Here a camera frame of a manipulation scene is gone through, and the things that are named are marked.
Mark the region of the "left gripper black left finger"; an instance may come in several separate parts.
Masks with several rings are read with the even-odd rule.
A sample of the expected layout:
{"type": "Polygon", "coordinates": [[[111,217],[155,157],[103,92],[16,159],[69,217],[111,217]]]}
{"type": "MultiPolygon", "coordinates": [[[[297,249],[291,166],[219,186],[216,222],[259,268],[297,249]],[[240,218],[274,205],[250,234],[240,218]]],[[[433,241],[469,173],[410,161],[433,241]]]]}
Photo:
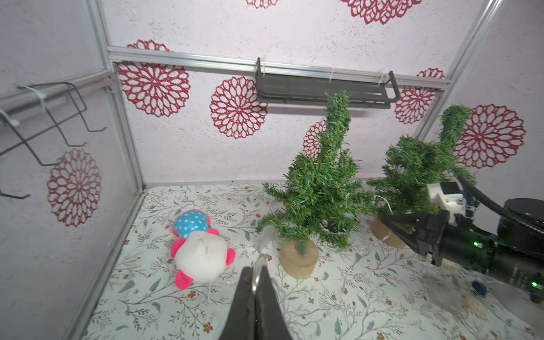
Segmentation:
{"type": "Polygon", "coordinates": [[[252,268],[244,267],[222,330],[220,340],[255,338],[255,299],[252,291],[252,268]]]}

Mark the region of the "grey wall shelf rack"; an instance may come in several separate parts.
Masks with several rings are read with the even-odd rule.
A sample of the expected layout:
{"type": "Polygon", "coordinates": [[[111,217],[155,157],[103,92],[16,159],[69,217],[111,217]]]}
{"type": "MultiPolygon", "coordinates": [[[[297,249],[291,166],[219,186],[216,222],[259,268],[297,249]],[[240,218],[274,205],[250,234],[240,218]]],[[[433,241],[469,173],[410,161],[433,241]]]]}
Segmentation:
{"type": "Polygon", "coordinates": [[[261,102],[293,105],[326,105],[328,98],[340,92],[348,95],[349,105],[361,109],[389,109],[401,98],[394,72],[385,81],[360,82],[329,77],[318,78],[297,75],[278,75],[265,70],[265,64],[256,61],[256,95],[261,102]]]}

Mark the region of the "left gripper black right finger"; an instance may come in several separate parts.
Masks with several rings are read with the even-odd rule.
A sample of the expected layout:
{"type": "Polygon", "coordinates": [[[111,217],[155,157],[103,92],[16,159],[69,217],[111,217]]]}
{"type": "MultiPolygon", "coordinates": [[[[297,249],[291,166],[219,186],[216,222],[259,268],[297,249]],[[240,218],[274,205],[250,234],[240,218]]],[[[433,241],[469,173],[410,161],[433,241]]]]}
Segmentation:
{"type": "Polygon", "coordinates": [[[292,340],[269,270],[254,271],[254,338],[260,340],[292,340]]]}

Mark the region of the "pink white plush toy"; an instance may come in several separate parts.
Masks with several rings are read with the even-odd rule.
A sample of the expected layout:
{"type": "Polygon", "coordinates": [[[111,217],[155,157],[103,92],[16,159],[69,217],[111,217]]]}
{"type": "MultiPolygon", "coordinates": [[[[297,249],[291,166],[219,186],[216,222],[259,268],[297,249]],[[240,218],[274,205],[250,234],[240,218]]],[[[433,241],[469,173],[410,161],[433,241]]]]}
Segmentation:
{"type": "Polygon", "coordinates": [[[214,281],[235,261],[235,250],[211,227],[211,218],[203,211],[190,210],[176,217],[172,232],[177,238],[171,246],[171,257],[179,290],[214,281]]]}

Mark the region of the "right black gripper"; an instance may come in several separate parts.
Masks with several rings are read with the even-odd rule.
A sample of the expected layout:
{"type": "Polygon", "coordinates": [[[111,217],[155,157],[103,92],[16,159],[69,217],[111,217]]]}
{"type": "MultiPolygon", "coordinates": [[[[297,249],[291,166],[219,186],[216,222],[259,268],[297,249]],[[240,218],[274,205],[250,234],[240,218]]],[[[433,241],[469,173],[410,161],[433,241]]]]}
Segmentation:
{"type": "Polygon", "coordinates": [[[482,273],[529,293],[533,303],[543,302],[543,253],[501,243],[477,228],[448,223],[449,212],[384,215],[382,242],[430,256],[432,264],[445,260],[482,273]]]}

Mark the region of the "clear string light battery box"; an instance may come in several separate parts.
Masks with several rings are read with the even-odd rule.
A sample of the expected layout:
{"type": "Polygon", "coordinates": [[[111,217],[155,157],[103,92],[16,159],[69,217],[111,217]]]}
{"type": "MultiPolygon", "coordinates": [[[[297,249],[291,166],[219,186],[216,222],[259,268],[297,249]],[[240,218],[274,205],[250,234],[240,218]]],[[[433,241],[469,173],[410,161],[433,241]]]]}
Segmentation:
{"type": "Polygon", "coordinates": [[[428,273],[426,287],[428,300],[431,304],[457,318],[467,317],[464,291],[459,284],[453,283],[451,278],[428,273]]]}

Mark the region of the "small green christmas tree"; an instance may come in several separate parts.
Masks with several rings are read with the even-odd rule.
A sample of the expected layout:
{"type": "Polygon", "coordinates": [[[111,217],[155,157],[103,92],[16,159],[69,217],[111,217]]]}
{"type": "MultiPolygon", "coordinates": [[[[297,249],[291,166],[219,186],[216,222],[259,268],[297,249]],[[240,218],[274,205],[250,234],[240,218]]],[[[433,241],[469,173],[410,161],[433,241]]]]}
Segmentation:
{"type": "Polygon", "coordinates": [[[388,215],[409,213],[436,214],[439,206],[430,202],[429,184],[453,181],[463,175],[475,184],[475,176],[463,167],[454,154],[462,137],[471,110],[465,106],[450,106],[441,116],[439,141],[426,142],[403,135],[385,154],[382,176],[370,178],[367,185],[380,201],[371,232],[385,245],[405,248],[406,244],[392,233],[382,219],[388,215]]]}
{"type": "Polygon", "coordinates": [[[344,147],[351,114],[349,95],[338,92],[327,97],[324,132],[318,137],[320,151],[312,157],[299,153],[282,185],[265,183],[265,193],[280,208],[265,215],[258,232],[275,229],[283,241],[280,264],[292,278],[308,279],[317,265],[316,242],[345,250],[359,226],[358,215],[373,214],[371,192],[356,178],[359,166],[344,147]]]}

